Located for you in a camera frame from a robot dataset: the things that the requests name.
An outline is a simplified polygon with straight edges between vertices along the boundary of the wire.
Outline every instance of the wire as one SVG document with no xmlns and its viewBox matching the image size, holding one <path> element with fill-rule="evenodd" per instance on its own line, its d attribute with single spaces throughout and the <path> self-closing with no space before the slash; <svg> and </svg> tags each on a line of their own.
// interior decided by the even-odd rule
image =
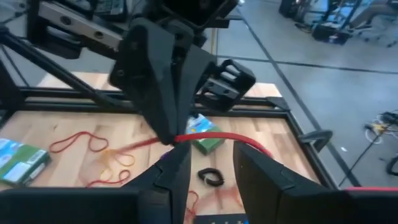
<svg viewBox="0 0 398 224">
<path fill-rule="evenodd" d="M 22 80 L 22 82 L 25 84 L 25 86 L 30 87 L 29 83 L 27 82 L 25 77 L 22 75 L 21 71 L 18 69 L 17 65 L 15 64 L 12 57 L 8 54 L 7 49 L 3 46 L 3 44 L 1 45 L 1 50 L 2 50 L 3 54 L 6 56 L 6 58 L 8 59 L 8 61 L 10 61 L 10 64 L 12 65 L 14 70 L 17 72 L 19 78 Z"/>
<path fill-rule="evenodd" d="M 390 192 L 390 191 L 398 191 L 398 187 L 348 187 L 345 190 L 370 190 L 370 191 Z"/>
<path fill-rule="evenodd" d="M 76 134 L 73 134 L 70 137 L 62 139 L 60 141 L 53 142 L 49 146 L 49 151 L 52 152 L 52 153 L 63 152 L 64 150 L 69 148 L 74 142 L 76 142 L 79 137 L 84 136 L 84 135 L 88 135 L 90 137 L 89 140 L 88 140 L 88 149 L 90 151 L 92 151 L 92 152 L 101 152 L 101 151 L 105 150 L 106 148 L 108 148 L 108 146 L 109 146 L 109 141 L 106 138 L 101 138 L 101 137 L 95 136 L 94 134 L 91 134 L 88 131 L 80 131 L 80 132 L 78 132 Z M 272 157 L 272 154 L 266 148 L 264 148 L 260 143 L 258 143 L 257 141 L 255 141 L 255 140 L 253 140 L 251 138 L 248 138 L 246 136 L 242 136 L 240 134 L 235 134 L 235 133 L 210 132 L 210 133 L 183 134 L 183 135 L 176 136 L 175 142 L 183 142 L 183 141 L 189 141 L 189 140 L 194 140 L 194 139 L 203 139 L 203 138 L 223 138 L 223 139 L 234 139 L 234 140 L 242 141 L 242 142 L 245 142 L 246 144 L 251 145 L 252 147 L 255 147 L 256 149 L 258 149 L 262 153 L 266 154 L 267 156 Z M 91 146 L 91 143 L 92 143 L 92 141 L 94 139 L 104 141 L 104 146 L 99 148 L 99 149 L 94 149 Z M 70 141 L 70 142 L 66 146 L 62 147 L 61 149 L 54 149 L 54 147 L 56 145 L 61 144 L 63 142 L 67 142 L 67 141 Z M 108 151 L 108 154 L 105 154 L 105 159 L 103 159 L 103 157 L 100 158 L 100 161 L 103 164 L 105 164 L 105 167 L 106 167 L 103 170 L 103 172 L 105 170 L 107 170 L 107 169 L 111 170 L 109 164 L 107 163 L 109 161 L 110 157 L 115 159 L 122 166 L 125 166 L 125 167 L 132 166 L 135 163 L 135 157 L 132 156 L 132 155 L 128 155 L 125 152 L 131 151 L 133 149 L 137 149 L 137 148 L 142 147 L 142 146 L 147 146 L 147 145 L 150 145 L 150 144 L 153 144 L 153 143 L 156 143 L 156 142 L 159 142 L 158 138 L 151 138 L 151 139 L 148 139 L 148 140 L 145 140 L 145 141 L 132 143 L 130 145 L 124 146 L 124 147 L 119 148 L 117 150 L 112 150 L 112 152 Z M 131 164 L 123 164 L 121 161 L 117 160 L 116 155 L 132 157 L 134 159 L 134 162 L 132 162 Z M 119 180 L 117 180 L 117 181 L 110 181 L 110 178 L 108 180 L 99 179 L 99 180 L 91 181 L 90 183 L 88 183 L 86 185 L 86 187 L 91 187 L 91 186 L 93 186 L 95 184 L 99 184 L 99 183 L 101 183 L 101 184 L 119 184 L 119 183 L 124 182 L 128 178 L 130 178 L 130 176 L 131 176 L 130 171 L 127 170 L 127 169 L 124 169 L 124 170 L 119 172 Z"/>
<path fill-rule="evenodd" d="M 12 22 L 12 21 L 14 21 L 14 20 L 20 18 L 21 16 L 23 16 L 24 14 L 26 14 L 27 11 L 28 11 L 28 9 L 26 9 L 26 10 L 23 11 L 23 12 L 15 12 L 14 15 L 11 16 L 10 18 L 8 18 L 8 19 L 6 19 L 6 20 L 3 20 L 3 21 L 0 21 L 0 24 L 6 25 L 7 23 Z"/>
<path fill-rule="evenodd" d="M 305 32 L 308 34 L 310 34 L 312 31 L 311 25 L 308 25 L 308 24 L 295 23 L 294 26 L 297 27 L 298 29 L 300 29 L 302 32 Z"/>
<path fill-rule="evenodd" d="M 392 168 L 395 166 L 395 164 L 397 163 L 397 161 L 398 161 L 398 156 L 395 156 L 394 158 L 391 159 L 390 162 L 387 163 L 386 172 L 387 172 L 389 175 L 398 176 L 398 172 L 392 171 Z"/>
<path fill-rule="evenodd" d="M 365 128 L 366 128 L 365 138 L 369 142 L 373 141 L 373 139 L 371 139 L 371 137 L 369 135 L 370 135 L 370 132 L 375 133 L 375 130 L 373 130 L 375 126 L 380 126 L 380 129 L 382 129 L 383 134 L 391 135 L 394 138 L 398 139 L 398 135 L 396 134 L 396 132 L 398 132 L 398 129 L 397 128 L 387 128 L 387 126 L 390 123 L 388 121 L 384 121 L 383 116 L 384 116 L 384 114 L 378 114 L 376 116 L 376 119 L 373 119 L 371 124 L 365 125 Z M 382 142 L 383 142 L 383 139 L 382 139 L 382 137 L 380 137 L 379 140 L 374 142 L 373 144 L 381 144 Z"/>
<path fill-rule="evenodd" d="M 216 58 L 218 57 L 218 41 L 219 41 L 219 33 L 220 33 L 220 29 L 217 28 L 217 35 L 216 35 Z"/>
<path fill-rule="evenodd" d="M 130 26 L 131 26 L 132 20 L 134 19 L 134 11 L 136 10 L 136 7 L 138 6 L 138 4 L 139 4 L 140 2 L 142 2 L 142 0 L 139 0 L 139 1 L 132 7 L 131 16 L 130 16 L 130 19 L 129 19 L 129 28 L 130 28 Z"/>
<path fill-rule="evenodd" d="M 391 122 L 387 125 L 386 130 L 388 130 L 394 123 L 395 121 L 397 121 L 398 118 L 396 118 L 394 120 L 394 122 Z M 341 185 L 344 183 L 344 181 L 348 178 L 348 176 L 352 173 L 353 169 L 356 167 L 356 165 L 358 164 L 358 162 L 362 159 L 362 157 L 367 153 L 367 151 L 375 144 L 375 142 L 384 134 L 384 131 L 381 131 L 374 139 L 373 141 L 371 141 L 371 143 L 365 148 L 365 150 L 361 153 L 361 155 L 359 155 L 359 157 L 355 160 L 354 164 L 351 166 L 351 168 L 349 168 L 348 172 L 345 174 L 343 180 L 340 182 L 340 184 L 338 185 L 339 187 L 341 187 Z"/>
</svg>

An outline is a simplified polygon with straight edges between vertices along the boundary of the wooden table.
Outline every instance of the wooden table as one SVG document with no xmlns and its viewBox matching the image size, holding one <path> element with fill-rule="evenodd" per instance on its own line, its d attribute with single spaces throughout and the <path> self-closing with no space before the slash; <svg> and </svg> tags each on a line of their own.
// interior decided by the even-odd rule
<svg viewBox="0 0 398 224">
<path fill-rule="evenodd" d="M 107 83 L 107 74 L 76 73 L 76 76 L 95 88 L 113 90 Z M 47 75 L 39 86 L 68 88 L 51 75 Z M 257 83 L 247 96 L 280 96 L 276 86 L 268 83 Z M 249 136 L 259 141 L 275 159 L 315 182 L 315 174 L 308 164 L 301 148 L 295 141 L 287 123 L 283 119 L 274 118 L 210 118 L 223 131 L 234 132 Z M 116 149 L 129 143 L 148 139 L 154 133 L 139 115 L 134 114 L 92 114 L 92 113 L 58 113 L 58 112 L 28 112 L 16 113 L 5 127 L 0 130 L 0 137 L 31 144 L 48 149 L 49 145 L 64 139 L 79 131 L 89 131 L 97 136 L 109 139 L 110 148 Z M 87 164 L 97 158 L 100 153 L 93 153 L 87 149 L 88 137 L 77 140 L 66 151 L 52 154 L 53 162 L 33 182 L 32 186 L 84 186 L 86 181 L 98 179 L 101 170 L 93 169 Z M 94 142 L 94 147 L 100 147 L 102 142 Z M 129 168 L 132 178 L 141 174 L 161 155 L 172 147 L 153 144 L 129 152 L 136 159 Z M 227 140 L 221 147 L 209 156 L 203 156 L 198 150 L 192 149 L 192 173 L 190 190 L 194 190 L 199 197 L 211 195 L 216 190 L 206 186 L 197 177 L 197 172 L 207 167 L 219 169 L 225 184 L 220 189 L 231 189 L 236 186 L 233 169 L 233 142 Z M 116 162 L 112 162 L 115 171 L 125 169 Z M 244 213 L 242 207 L 233 197 L 220 197 L 214 194 L 214 200 L 208 200 L 206 205 L 198 207 L 198 215 L 212 215 L 225 213 Z M 192 206 L 192 195 L 188 196 L 187 206 Z"/>
</svg>

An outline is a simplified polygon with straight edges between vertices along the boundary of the black plastic part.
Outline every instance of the black plastic part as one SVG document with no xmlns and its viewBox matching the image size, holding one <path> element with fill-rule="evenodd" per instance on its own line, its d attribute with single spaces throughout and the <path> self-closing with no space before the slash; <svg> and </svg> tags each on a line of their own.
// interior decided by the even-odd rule
<svg viewBox="0 0 398 224">
<path fill-rule="evenodd" d="M 0 44 L 6 45 L 7 47 L 12 49 L 19 55 L 22 55 L 24 58 L 36 64 L 46 72 L 52 74 L 62 82 L 66 83 L 68 86 L 72 87 L 75 90 L 80 91 L 85 97 L 90 98 L 98 105 L 110 108 L 131 107 L 130 104 L 126 104 L 125 102 L 108 98 L 107 96 L 103 95 L 100 91 L 95 90 L 93 87 L 89 86 L 89 84 L 81 81 L 79 78 L 74 76 L 68 70 L 64 69 L 62 66 L 55 63 L 53 60 L 50 60 L 44 54 L 40 53 L 34 47 L 26 44 L 18 37 L 12 35 L 10 32 L 2 32 L 0 36 Z"/>
<path fill-rule="evenodd" d="M 256 83 L 250 69 L 230 59 L 221 64 L 216 74 L 203 85 L 199 101 L 203 106 L 217 111 L 230 110 Z"/>
<path fill-rule="evenodd" d="M 217 18 L 213 22 L 208 24 L 209 28 L 221 28 L 221 29 L 226 29 L 229 27 L 229 19 L 222 19 L 222 18 Z"/>
<path fill-rule="evenodd" d="M 386 172 L 387 172 L 389 175 L 398 176 L 398 172 L 393 170 L 394 166 L 397 164 L 397 161 L 398 161 L 398 156 L 395 156 L 394 158 L 392 158 L 392 159 L 387 163 Z"/>
<path fill-rule="evenodd" d="M 285 99 L 283 99 L 283 97 L 268 96 L 266 97 L 266 100 L 272 103 L 275 107 L 278 107 L 282 110 L 290 110 L 288 104 L 286 103 Z"/>
<path fill-rule="evenodd" d="M 0 60 L 0 105 L 7 107 L 7 110 L 19 110 L 25 97 L 11 76 L 6 74 L 8 74 L 7 68 Z"/>
<path fill-rule="evenodd" d="M 344 45 L 351 34 L 333 27 L 318 24 L 315 26 L 312 37 L 321 42 Z"/>
<path fill-rule="evenodd" d="M 217 17 L 226 17 L 237 5 L 237 0 L 163 0 L 165 12 L 176 17 L 196 31 L 203 31 Z"/>
<path fill-rule="evenodd" d="M 314 141 L 314 148 L 320 152 L 330 141 L 333 136 L 333 131 L 331 130 L 321 130 L 321 131 L 312 131 L 307 134 L 302 134 L 298 138 L 303 143 L 310 143 Z"/>
<path fill-rule="evenodd" d="M 249 223 L 396 222 L 398 191 L 330 190 L 242 142 L 233 159 Z"/>
<path fill-rule="evenodd" d="M 173 143 L 177 135 L 173 49 L 174 35 L 147 19 L 134 19 L 109 76 L 109 83 L 134 102 L 163 144 Z"/>
<path fill-rule="evenodd" d="M 121 188 L 5 190 L 0 223 L 183 223 L 190 168 L 184 142 Z"/>
<path fill-rule="evenodd" d="M 193 38 L 193 44 L 200 48 L 202 48 L 204 46 L 206 41 L 207 41 L 207 36 L 205 33 L 195 35 Z"/>
<path fill-rule="evenodd" d="M 245 214 L 223 214 L 223 215 L 198 215 L 193 220 L 193 224 L 247 224 Z"/>
<path fill-rule="evenodd" d="M 282 0 L 279 6 L 279 13 L 286 18 L 293 18 L 298 8 L 299 5 L 295 0 Z"/>
<path fill-rule="evenodd" d="M 185 133 L 195 93 L 216 67 L 217 58 L 191 45 L 180 72 L 177 95 L 178 131 Z"/>
<path fill-rule="evenodd" d="M 95 15 L 100 16 L 100 18 L 110 21 L 110 22 L 126 22 L 127 21 L 127 2 L 126 0 L 118 0 L 120 6 L 115 6 L 111 8 L 110 11 L 98 13 L 95 12 Z"/>
<path fill-rule="evenodd" d="M 217 180 L 207 179 L 206 178 L 207 174 L 214 174 L 217 177 Z M 223 174 L 221 173 L 221 171 L 219 171 L 218 169 L 215 169 L 215 168 L 206 168 L 203 170 L 199 170 L 198 177 L 199 177 L 199 179 L 203 180 L 205 182 L 205 184 L 208 184 L 213 187 L 219 187 L 224 184 Z"/>
<path fill-rule="evenodd" d="M 39 17 L 39 6 L 41 1 L 30 1 L 26 17 L 26 37 L 30 43 L 51 54 L 66 59 L 77 59 L 83 49 L 80 41 L 67 33 L 51 33 L 51 23 Z"/>
</svg>

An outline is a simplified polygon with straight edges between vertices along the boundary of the green box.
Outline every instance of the green box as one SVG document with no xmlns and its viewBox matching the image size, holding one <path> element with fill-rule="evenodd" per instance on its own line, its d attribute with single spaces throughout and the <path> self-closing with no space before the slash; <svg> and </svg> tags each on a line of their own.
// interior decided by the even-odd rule
<svg viewBox="0 0 398 224">
<path fill-rule="evenodd" d="M 50 162 L 46 150 L 0 139 L 0 181 L 5 184 L 26 187 Z"/>
<path fill-rule="evenodd" d="M 199 114 L 197 118 L 190 117 L 187 124 L 187 133 L 220 132 L 221 129 L 209 119 Z M 208 155 L 222 145 L 225 139 L 199 139 L 193 140 L 192 144 L 203 154 Z"/>
</svg>

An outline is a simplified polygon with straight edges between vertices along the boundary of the gray floor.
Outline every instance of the gray floor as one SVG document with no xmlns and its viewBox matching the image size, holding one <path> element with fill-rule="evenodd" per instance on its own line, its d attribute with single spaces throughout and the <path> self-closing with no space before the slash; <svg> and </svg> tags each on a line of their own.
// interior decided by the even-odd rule
<svg viewBox="0 0 398 224">
<path fill-rule="evenodd" d="M 364 123 L 378 113 L 396 109 L 398 67 L 394 65 L 398 47 L 387 49 L 359 38 L 350 39 L 344 46 L 316 42 L 282 17 L 278 7 L 278 0 L 247 0 L 239 8 L 246 23 L 234 21 L 229 29 L 208 29 L 209 41 L 204 48 L 219 55 L 220 60 L 240 59 L 253 70 L 258 82 L 275 83 L 304 131 L 316 129 L 312 117 L 322 128 L 334 131 L 335 151 L 324 148 L 320 157 L 339 184 L 369 144 L 364 137 Z M 9 24 L 17 35 L 24 35 L 23 26 L 24 18 Z M 108 73 L 113 63 L 89 51 L 84 51 L 79 60 L 46 55 L 71 71 Z M 43 70 L 18 55 L 12 56 L 31 85 L 42 79 Z M 13 77 L 21 83 L 14 73 Z M 365 154 L 353 169 L 361 185 L 398 186 L 398 177 L 385 173 L 383 161 L 398 152 L 397 142 L 385 137 L 383 144 Z M 336 155 L 345 168 L 336 161 Z M 345 180 L 341 186 L 350 185 Z"/>
</svg>

